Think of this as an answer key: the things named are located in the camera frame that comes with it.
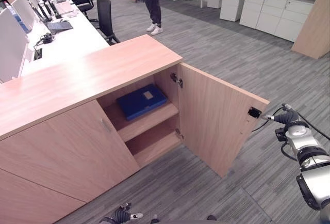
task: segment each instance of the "door hinge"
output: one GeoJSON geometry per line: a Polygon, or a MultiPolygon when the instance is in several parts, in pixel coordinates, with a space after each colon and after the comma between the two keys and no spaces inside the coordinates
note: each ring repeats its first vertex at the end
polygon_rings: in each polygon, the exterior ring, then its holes
{"type": "Polygon", "coordinates": [[[259,118],[261,111],[256,109],[255,107],[250,107],[248,114],[254,118],[259,118]]]}
{"type": "Polygon", "coordinates": [[[181,140],[185,139],[183,134],[181,134],[179,129],[175,129],[176,136],[179,137],[181,140]]]}
{"type": "Polygon", "coordinates": [[[178,83],[181,88],[183,88],[184,81],[181,78],[178,79],[175,73],[171,73],[170,77],[174,82],[178,83]]]}

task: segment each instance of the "cabinet handle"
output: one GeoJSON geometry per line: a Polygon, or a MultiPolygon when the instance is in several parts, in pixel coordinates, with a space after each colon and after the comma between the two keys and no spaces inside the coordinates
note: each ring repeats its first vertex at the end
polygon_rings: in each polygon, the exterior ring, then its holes
{"type": "Polygon", "coordinates": [[[111,129],[109,128],[108,124],[103,120],[103,118],[100,118],[101,123],[106,128],[107,131],[111,133],[111,129]]]}

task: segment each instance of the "open cabinet door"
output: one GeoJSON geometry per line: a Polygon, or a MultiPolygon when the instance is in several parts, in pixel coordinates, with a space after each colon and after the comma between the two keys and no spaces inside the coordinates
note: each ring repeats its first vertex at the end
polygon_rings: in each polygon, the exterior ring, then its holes
{"type": "Polygon", "coordinates": [[[221,177],[226,175],[269,101],[185,63],[178,65],[180,131],[184,144],[221,177]]]}

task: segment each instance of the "white desk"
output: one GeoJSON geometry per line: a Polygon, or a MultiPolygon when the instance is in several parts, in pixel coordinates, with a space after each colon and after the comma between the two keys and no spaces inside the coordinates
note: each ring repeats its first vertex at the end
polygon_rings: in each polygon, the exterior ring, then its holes
{"type": "MultiPolygon", "coordinates": [[[[77,13],[76,17],[69,18],[70,13],[62,15],[64,20],[71,23],[73,29],[56,34],[52,43],[38,46],[37,49],[42,48],[42,58],[30,63],[25,61],[22,76],[65,60],[83,57],[109,46],[84,14],[75,5],[73,7],[77,13]]],[[[33,46],[42,35],[48,32],[50,31],[43,23],[35,23],[32,31],[28,34],[29,49],[34,50],[33,46]]]]}

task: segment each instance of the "keyboard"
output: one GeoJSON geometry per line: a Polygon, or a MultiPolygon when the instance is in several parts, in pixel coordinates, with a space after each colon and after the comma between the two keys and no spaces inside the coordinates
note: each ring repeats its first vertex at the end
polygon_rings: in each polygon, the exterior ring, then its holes
{"type": "Polygon", "coordinates": [[[47,28],[50,31],[60,32],[68,29],[73,29],[72,25],[68,21],[56,22],[56,23],[47,23],[47,28]]]}

